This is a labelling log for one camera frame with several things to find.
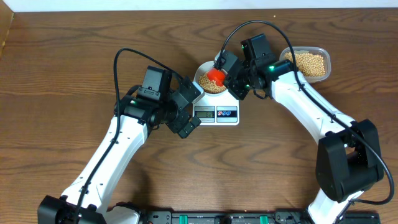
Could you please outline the red measuring scoop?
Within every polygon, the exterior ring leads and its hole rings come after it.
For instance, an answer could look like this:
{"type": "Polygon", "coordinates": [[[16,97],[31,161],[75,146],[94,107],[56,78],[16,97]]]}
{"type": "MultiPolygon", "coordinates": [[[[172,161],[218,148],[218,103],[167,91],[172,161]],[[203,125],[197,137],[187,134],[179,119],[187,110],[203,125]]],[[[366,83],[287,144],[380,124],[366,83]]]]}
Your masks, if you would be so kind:
{"type": "Polygon", "coordinates": [[[217,86],[223,86],[226,75],[216,68],[211,68],[207,73],[207,77],[209,80],[215,81],[217,86]]]}

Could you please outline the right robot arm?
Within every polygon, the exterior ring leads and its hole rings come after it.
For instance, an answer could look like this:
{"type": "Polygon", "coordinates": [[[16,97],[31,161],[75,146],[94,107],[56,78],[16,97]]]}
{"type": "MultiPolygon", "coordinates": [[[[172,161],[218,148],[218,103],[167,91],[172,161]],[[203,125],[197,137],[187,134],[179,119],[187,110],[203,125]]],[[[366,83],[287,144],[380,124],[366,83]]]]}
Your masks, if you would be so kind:
{"type": "Polygon", "coordinates": [[[307,207],[310,223],[372,223],[367,214],[350,215],[354,203],[376,182],[389,176],[381,158],[379,135],[368,119],[355,121],[322,97],[294,67],[291,59],[278,60],[265,35],[241,42],[244,59],[227,50],[215,65],[226,74],[223,85],[238,100],[250,90],[287,108],[317,143],[315,175],[320,190],[307,207]]]}

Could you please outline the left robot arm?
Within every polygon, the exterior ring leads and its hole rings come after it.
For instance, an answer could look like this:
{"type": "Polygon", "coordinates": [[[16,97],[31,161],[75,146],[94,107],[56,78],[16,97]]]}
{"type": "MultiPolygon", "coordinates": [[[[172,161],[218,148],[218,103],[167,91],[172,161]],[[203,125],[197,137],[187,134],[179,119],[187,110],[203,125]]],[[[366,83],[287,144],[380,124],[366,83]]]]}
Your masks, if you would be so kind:
{"type": "Polygon", "coordinates": [[[188,77],[172,90],[172,72],[149,66],[141,85],[117,98],[108,132],[78,178],[59,198],[46,196],[37,210],[39,223],[141,223],[129,204],[108,208],[129,161],[150,132],[166,124],[186,138],[199,124],[186,107],[197,102],[203,88],[188,77]]]}

